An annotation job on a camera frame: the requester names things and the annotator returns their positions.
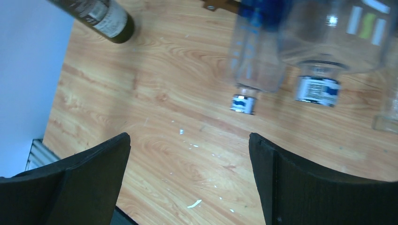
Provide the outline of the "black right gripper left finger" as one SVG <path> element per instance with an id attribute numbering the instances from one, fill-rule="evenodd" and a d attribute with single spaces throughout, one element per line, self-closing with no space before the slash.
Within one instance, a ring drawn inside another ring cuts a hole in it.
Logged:
<path id="1" fill-rule="evenodd" d="M 0 179 L 3 225 L 108 225 L 130 155 L 121 133 L 48 165 Z"/>

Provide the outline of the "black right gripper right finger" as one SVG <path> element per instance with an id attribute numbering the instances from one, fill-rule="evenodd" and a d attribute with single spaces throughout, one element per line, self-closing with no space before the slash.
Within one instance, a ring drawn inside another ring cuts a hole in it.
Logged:
<path id="1" fill-rule="evenodd" d="M 268 225 L 395 225 L 398 184 L 339 172 L 257 133 L 249 154 Z"/>

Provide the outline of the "blue labelled clear bottle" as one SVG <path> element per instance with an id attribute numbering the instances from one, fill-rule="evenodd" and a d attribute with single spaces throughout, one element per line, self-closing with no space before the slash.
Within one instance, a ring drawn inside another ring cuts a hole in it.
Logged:
<path id="1" fill-rule="evenodd" d="M 278 50 L 300 69 L 295 100 L 334 107 L 339 75 L 380 68 L 397 22 L 395 0 L 293 0 Z"/>

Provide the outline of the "dark green wine bottle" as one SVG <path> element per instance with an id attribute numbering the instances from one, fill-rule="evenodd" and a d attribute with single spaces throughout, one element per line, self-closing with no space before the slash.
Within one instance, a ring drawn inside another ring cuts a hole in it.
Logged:
<path id="1" fill-rule="evenodd" d="M 132 16 L 115 0 L 52 0 L 50 2 L 113 43 L 127 42 L 136 31 Z"/>

